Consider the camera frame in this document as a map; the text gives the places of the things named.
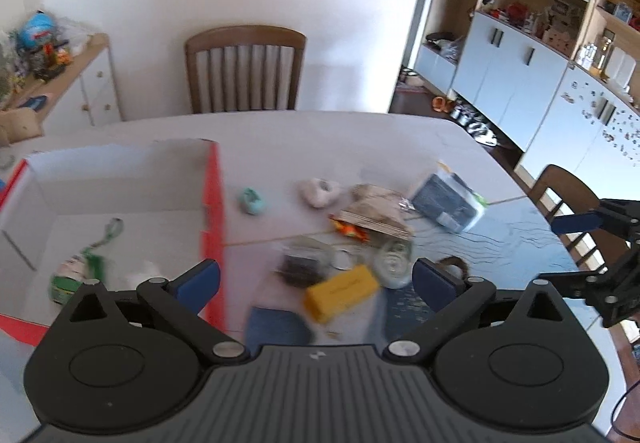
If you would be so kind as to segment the white wall cabinet unit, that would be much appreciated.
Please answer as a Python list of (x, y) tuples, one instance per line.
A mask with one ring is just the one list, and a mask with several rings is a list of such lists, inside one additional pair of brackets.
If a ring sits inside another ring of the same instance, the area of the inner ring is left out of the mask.
[(427, 0), (413, 66), (462, 99), (521, 154), (523, 177), (555, 164), (597, 195), (639, 195), (639, 75), (616, 84), (616, 51), (637, 53), (604, 0)]

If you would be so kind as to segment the white pink plush toy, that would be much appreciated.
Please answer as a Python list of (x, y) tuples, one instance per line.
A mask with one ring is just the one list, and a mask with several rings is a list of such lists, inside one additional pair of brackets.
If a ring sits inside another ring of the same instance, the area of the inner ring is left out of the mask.
[(335, 181), (312, 178), (299, 182), (298, 192), (309, 207), (324, 209), (341, 197), (343, 188)]

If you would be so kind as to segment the green anime plush keychain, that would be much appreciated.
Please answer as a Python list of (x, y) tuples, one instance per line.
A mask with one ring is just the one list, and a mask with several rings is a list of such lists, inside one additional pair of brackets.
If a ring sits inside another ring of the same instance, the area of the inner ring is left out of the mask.
[(104, 281), (106, 259), (99, 254), (99, 250), (111, 244), (122, 232), (124, 221), (121, 218), (111, 218), (99, 241), (82, 248), (53, 272), (49, 281), (49, 296), (53, 303), (65, 305), (81, 285), (92, 279)]

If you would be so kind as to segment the crumpled brown paper bag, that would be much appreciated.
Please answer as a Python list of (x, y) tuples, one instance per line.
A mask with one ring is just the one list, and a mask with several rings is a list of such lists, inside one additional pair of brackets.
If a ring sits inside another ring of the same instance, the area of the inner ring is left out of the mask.
[(413, 230), (404, 218), (405, 196), (382, 186), (361, 183), (350, 190), (352, 202), (332, 219), (360, 229), (411, 241)]

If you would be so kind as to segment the blue white plastic package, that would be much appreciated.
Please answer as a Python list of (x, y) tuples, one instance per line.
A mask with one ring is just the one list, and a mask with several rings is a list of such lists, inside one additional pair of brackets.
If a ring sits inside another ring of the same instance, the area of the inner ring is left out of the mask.
[(480, 194), (442, 162), (410, 191), (408, 200), (420, 216), (454, 234), (476, 226), (488, 207)]

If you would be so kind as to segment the dark round jar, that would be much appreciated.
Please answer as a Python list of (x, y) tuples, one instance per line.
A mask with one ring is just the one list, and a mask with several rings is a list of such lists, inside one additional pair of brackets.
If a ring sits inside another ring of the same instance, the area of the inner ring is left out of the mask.
[(282, 249), (278, 273), (290, 286), (304, 289), (330, 274), (333, 248), (310, 237), (295, 237)]

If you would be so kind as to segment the brown wooden chair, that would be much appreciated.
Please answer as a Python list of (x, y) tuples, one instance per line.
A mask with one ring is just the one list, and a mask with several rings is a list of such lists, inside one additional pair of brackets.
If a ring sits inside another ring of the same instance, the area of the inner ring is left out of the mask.
[(184, 43), (191, 112), (293, 111), (307, 38), (272, 25), (235, 25)]

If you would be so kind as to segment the red and white cardboard box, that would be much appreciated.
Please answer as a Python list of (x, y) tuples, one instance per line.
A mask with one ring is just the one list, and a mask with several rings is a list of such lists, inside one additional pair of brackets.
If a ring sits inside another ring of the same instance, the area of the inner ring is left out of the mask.
[(1, 335), (35, 347), (84, 281), (124, 290), (223, 251), (213, 141), (30, 155), (1, 192)]

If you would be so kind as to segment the yellow rectangular box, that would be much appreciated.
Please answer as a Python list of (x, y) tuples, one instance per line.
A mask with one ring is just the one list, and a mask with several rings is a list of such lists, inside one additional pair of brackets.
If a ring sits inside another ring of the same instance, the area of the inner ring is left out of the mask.
[(326, 324), (371, 298), (378, 289), (378, 280), (366, 265), (360, 264), (308, 287), (303, 307), (314, 322)]

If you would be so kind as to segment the red orange dragon keychain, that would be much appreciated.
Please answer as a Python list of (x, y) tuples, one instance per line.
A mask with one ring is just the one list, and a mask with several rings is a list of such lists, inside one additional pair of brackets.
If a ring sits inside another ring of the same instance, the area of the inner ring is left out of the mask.
[(366, 229), (363, 229), (363, 227), (345, 221), (337, 220), (335, 218), (331, 218), (331, 222), (338, 234), (347, 238), (354, 239), (361, 244), (369, 243), (369, 234)]

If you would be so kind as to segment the small teal toy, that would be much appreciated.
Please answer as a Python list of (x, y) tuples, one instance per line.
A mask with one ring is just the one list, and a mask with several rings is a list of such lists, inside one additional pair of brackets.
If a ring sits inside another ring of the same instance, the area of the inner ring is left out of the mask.
[(242, 189), (239, 194), (239, 206), (244, 214), (260, 216), (265, 210), (265, 200), (252, 188)]

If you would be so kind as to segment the white wooden sideboard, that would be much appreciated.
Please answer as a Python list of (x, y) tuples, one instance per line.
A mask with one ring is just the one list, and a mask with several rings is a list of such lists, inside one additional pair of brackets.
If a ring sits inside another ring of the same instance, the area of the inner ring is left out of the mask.
[(11, 62), (1, 55), (2, 146), (122, 121), (107, 35), (93, 35), (86, 50), (49, 81), (20, 78)]

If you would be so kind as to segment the light blue oval case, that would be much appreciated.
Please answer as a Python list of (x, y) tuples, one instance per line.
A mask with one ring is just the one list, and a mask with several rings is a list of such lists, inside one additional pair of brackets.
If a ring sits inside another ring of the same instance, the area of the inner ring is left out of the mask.
[(411, 281), (412, 244), (389, 238), (375, 249), (372, 272), (387, 289), (401, 289)]

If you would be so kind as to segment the blue globe toy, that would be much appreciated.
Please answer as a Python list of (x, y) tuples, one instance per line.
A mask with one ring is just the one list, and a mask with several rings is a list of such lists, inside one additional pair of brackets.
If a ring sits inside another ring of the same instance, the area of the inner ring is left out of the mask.
[(35, 50), (55, 37), (56, 25), (53, 18), (44, 12), (31, 16), (18, 31), (18, 45), (27, 51)]

